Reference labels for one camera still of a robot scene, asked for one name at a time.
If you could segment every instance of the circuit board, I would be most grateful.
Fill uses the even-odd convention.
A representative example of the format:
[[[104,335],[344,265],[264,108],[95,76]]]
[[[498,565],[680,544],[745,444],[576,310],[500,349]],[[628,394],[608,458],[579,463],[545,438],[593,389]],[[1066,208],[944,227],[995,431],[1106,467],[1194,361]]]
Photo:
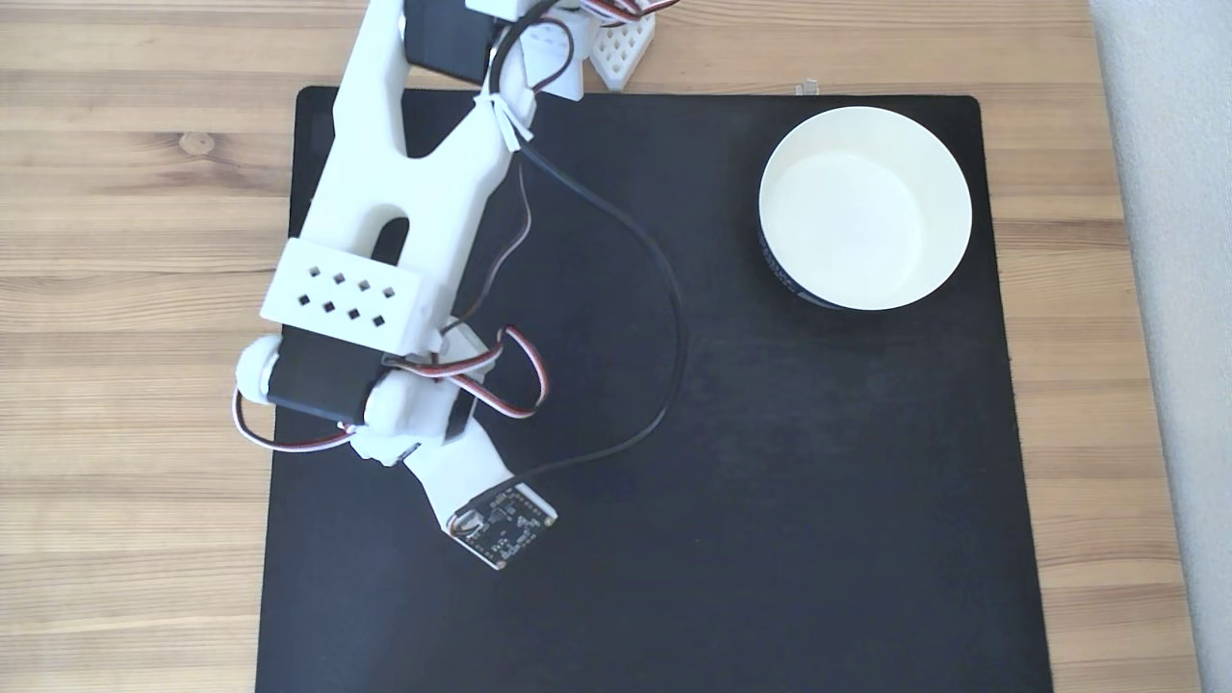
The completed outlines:
[[[556,518],[519,487],[503,491],[467,518],[467,529],[456,539],[501,570],[530,545]]]

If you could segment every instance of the wood grain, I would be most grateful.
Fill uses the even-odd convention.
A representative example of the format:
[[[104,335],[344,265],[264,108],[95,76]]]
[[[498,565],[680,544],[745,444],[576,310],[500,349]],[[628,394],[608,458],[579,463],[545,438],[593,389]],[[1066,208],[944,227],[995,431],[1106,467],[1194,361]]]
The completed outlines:
[[[0,689],[251,688],[269,457],[223,402],[362,10],[0,1]],[[804,78],[979,99],[1057,691],[1196,691],[1085,0],[685,0],[631,88]]]

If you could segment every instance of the black mat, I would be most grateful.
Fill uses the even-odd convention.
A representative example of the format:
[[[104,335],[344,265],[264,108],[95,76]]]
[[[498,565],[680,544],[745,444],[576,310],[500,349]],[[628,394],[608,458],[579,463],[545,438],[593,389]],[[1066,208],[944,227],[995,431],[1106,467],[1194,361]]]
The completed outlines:
[[[333,94],[298,102],[293,232]],[[770,152],[853,104],[935,132],[975,202],[954,277],[892,312],[812,306],[758,249]],[[413,152],[469,106],[409,95]],[[535,129],[671,256],[692,327],[680,404],[631,453],[535,482],[561,522],[503,572],[440,533],[405,469],[349,450],[277,456],[257,689],[1051,691],[976,101],[591,95],[542,99]],[[671,349],[638,248],[526,178],[535,229],[476,321],[484,335],[521,326],[557,383],[531,422],[482,416],[515,470],[641,427]],[[517,223],[506,185],[463,297]],[[492,382],[532,392],[517,359]],[[277,428],[299,439],[329,424],[282,413]]]

